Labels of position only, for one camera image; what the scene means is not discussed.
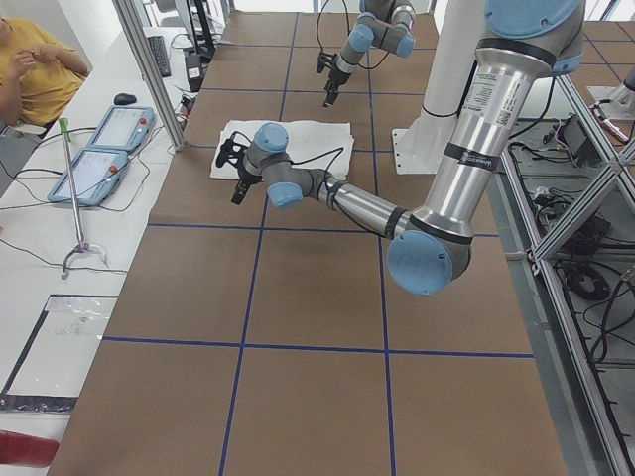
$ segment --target sticker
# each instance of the sticker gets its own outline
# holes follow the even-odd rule
[[[530,87],[529,82],[505,74],[478,73],[469,86],[461,113],[511,129]]]

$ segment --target white towel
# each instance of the white towel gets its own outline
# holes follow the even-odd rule
[[[234,131],[243,133],[251,140],[260,126],[267,122],[272,121],[229,121],[220,133],[218,144],[222,145]],[[344,150],[331,164],[328,171],[339,179],[346,179],[354,142],[353,136],[350,135],[350,124],[324,124],[316,121],[280,122],[279,124],[287,129],[289,134],[287,154],[293,162],[302,162],[338,147],[343,147]],[[234,140],[247,145],[245,138],[240,135],[237,135]],[[216,157],[219,152],[220,147],[216,149],[214,154],[210,176],[213,179],[238,179],[238,172],[230,164],[225,164],[222,168],[216,166]],[[334,156],[335,153],[329,154],[321,159],[296,167],[326,169]]]

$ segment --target computer mouse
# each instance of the computer mouse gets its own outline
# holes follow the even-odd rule
[[[128,94],[127,92],[120,92],[112,101],[115,106],[125,106],[127,104],[134,104],[137,102],[137,96],[134,94]]]

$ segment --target red object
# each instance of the red object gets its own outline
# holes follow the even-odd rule
[[[0,429],[0,464],[46,468],[59,446],[53,439]]]

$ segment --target person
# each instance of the person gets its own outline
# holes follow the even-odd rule
[[[0,121],[48,129],[87,75],[77,51],[30,20],[0,13]]]

